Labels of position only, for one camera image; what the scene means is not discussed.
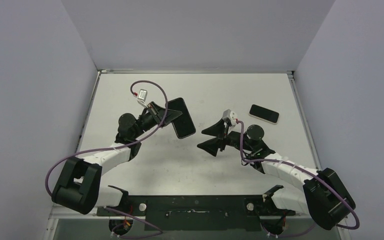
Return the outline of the black phone case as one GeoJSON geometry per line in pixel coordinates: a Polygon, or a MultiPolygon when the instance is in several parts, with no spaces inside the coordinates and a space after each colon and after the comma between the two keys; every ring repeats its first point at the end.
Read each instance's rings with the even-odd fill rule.
{"type": "Polygon", "coordinates": [[[196,133],[192,117],[182,97],[170,100],[168,102],[168,110],[182,112],[182,116],[171,123],[178,139],[184,139],[196,133]]]}

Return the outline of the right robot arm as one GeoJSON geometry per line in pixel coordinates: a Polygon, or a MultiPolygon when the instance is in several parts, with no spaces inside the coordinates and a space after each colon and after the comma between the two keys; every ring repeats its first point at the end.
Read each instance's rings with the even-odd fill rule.
{"type": "Polygon", "coordinates": [[[333,227],[356,230],[360,227],[355,201],[337,173],[330,168],[305,167],[281,156],[263,141],[265,132],[261,126],[253,124],[245,128],[236,118],[221,119],[201,133],[211,139],[199,143],[199,149],[215,157],[226,147],[235,148],[242,165],[249,165],[296,189],[289,191],[277,185],[264,193],[262,207],[266,213],[274,215],[280,210],[291,210],[309,215],[325,230],[333,227]]]}

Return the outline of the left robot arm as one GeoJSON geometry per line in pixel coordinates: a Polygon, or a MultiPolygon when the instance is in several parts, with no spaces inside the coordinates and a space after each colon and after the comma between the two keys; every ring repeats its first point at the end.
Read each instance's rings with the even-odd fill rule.
{"type": "Polygon", "coordinates": [[[98,150],[84,158],[70,156],[64,163],[56,185],[50,194],[52,202],[83,215],[94,207],[109,206],[116,215],[129,210],[124,198],[126,190],[102,185],[102,176],[120,164],[133,160],[142,146],[138,137],[157,126],[178,127],[189,121],[190,115],[183,98],[168,102],[166,107],[151,102],[139,117],[124,113],[118,119],[118,133],[108,150],[98,150]]]}

